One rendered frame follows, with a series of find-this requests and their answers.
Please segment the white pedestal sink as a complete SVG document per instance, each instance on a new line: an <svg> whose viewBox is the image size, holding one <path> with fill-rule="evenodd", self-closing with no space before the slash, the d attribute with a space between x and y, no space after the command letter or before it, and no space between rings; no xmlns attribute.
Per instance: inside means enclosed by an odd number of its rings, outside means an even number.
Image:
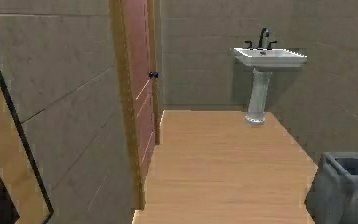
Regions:
<svg viewBox="0 0 358 224"><path fill-rule="evenodd" d="M253 125L265 122L270 79L276 70L300 68L307 56L287 49L233 48L234 57L253 72L253 86L245 120Z"/></svg>

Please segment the black sink faucet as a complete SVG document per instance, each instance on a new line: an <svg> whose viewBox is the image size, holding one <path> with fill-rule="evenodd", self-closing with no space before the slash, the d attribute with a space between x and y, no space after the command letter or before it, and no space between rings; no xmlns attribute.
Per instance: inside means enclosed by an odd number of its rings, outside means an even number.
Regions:
<svg viewBox="0 0 358 224"><path fill-rule="evenodd" d="M276 44L277 41L270 41L270 31L268 28L262 28L258 40L258 44L256 47L253 46L253 42L250 40L246 40L245 43L247 44L247 49L253 50L254 48L258 50L272 50L273 44Z"/></svg>

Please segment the red room door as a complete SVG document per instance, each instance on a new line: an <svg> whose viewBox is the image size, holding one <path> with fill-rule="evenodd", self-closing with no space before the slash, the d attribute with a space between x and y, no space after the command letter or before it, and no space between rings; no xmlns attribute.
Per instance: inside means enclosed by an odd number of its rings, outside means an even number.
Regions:
<svg viewBox="0 0 358 224"><path fill-rule="evenodd" d="M155 0L109 0L134 208L145 208L145 181L160 143Z"/></svg>

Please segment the black framed wall mirror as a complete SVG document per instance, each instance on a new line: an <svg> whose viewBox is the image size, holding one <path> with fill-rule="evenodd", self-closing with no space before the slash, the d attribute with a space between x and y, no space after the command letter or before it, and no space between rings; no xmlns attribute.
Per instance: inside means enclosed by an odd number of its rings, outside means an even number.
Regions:
<svg viewBox="0 0 358 224"><path fill-rule="evenodd" d="M48 224L53 213L0 69L0 224Z"/></svg>

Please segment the grey trash can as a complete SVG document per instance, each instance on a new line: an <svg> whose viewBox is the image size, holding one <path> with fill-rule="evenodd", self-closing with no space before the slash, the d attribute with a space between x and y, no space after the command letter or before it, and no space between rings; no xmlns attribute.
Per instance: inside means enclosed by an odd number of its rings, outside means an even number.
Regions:
<svg viewBox="0 0 358 224"><path fill-rule="evenodd" d="M304 204L315 224L358 224L358 152L324 152Z"/></svg>

